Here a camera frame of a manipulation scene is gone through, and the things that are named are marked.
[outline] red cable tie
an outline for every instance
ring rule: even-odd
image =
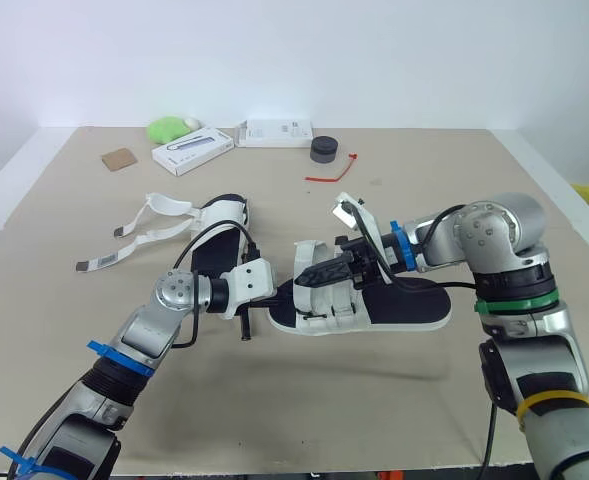
[[[305,180],[307,180],[308,182],[326,182],[326,183],[338,182],[341,178],[343,178],[343,176],[350,169],[350,167],[354,163],[354,160],[356,160],[358,158],[358,155],[356,153],[350,153],[347,156],[350,158],[350,161],[347,164],[347,167],[345,167],[345,170],[343,170],[343,172],[338,177],[336,177],[336,178],[305,177]]]

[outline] yellow tape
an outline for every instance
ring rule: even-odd
[[[554,400],[557,398],[571,398],[573,400],[580,400],[589,405],[589,398],[587,395],[583,395],[582,393],[578,392],[572,392],[571,390],[548,390],[546,392],[534,394],[523,400],[516,409],[516,419],[521,426],[521,430],[523,430],[523,417],[525,416],[525,412],[527,412],[537,403],[545,402],[546,400]]]

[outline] green sponge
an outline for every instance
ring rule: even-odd
[[[147,136],[154,143],[165,144],[191,131],[182,118],[163,117],[148,125]]]

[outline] green ring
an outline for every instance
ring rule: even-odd
[[[546,307],[559,299],[558,289],[555,288],[550,293],[540,297],[527,298],[525,300],[511,300],[508,302],[486,302],[478,299],[474,305],[474,311],[480,314],[488,314],[504,310],[533,310],[535,308]]]

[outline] barcode sticker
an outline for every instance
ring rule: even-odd
[[[115,263],[117,258],[118,258],[118,252],[112,253],[111,255],[107,255],[106,257],[103,257],[103,258],[99,258],[98,259],[98,266],[100,268],[100,267],[104,267],[105,265],[108,265],[110,263]]]

